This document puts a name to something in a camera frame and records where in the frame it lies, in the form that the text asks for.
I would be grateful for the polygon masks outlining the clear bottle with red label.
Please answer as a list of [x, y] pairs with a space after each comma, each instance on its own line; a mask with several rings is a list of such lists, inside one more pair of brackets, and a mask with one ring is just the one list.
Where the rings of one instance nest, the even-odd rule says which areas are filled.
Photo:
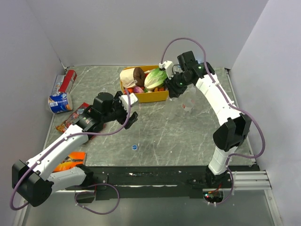
[[182, 109], [184, 114], [190, 114], [193, 111], [196, 98], [196, 88], [190, 87], [183, 94]]

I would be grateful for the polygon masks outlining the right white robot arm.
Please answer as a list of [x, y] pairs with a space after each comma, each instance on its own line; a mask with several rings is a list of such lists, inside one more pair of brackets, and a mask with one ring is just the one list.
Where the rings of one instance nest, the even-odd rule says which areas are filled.
[[228, 157], [244, 143], [252, 120], [235, 106], [231, 107], [231, 99], [209, 63], [199, 63], [192, 51], [179, 55], [177, 59], [180, 73], [173, 71], [174, 63], [171, 61], [159, 64], [160, 70], [167, 74], [164, 85], [168, 89], [169, 97], [179, 97], [189, 85], [194, 85], [207, 99], [220, 125], [213, 134], [215, 151], [206, 175], [206, 184], [215, 188], [222, 182], [221, 175], [226, 171]]

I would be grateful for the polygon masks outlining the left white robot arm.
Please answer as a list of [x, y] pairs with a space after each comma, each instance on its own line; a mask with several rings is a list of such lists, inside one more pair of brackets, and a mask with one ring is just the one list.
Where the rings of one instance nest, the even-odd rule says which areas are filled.
[[20, 194], [28, 204], [37, 207], [58, 190], [71, 186], [90, 188], [93, 173], [83, 164], [60, 172], [55, 172], [55, 168], [77, 147], [94, 136], [102, 136], [104, 124], [117, 121], [121, 129], [130, 128], [137, 121], [137, 112], [130, 112], [137, 102], [134, 93], [100, 92], [55, 142], [28, 161], [13, 164], [13, 194]]

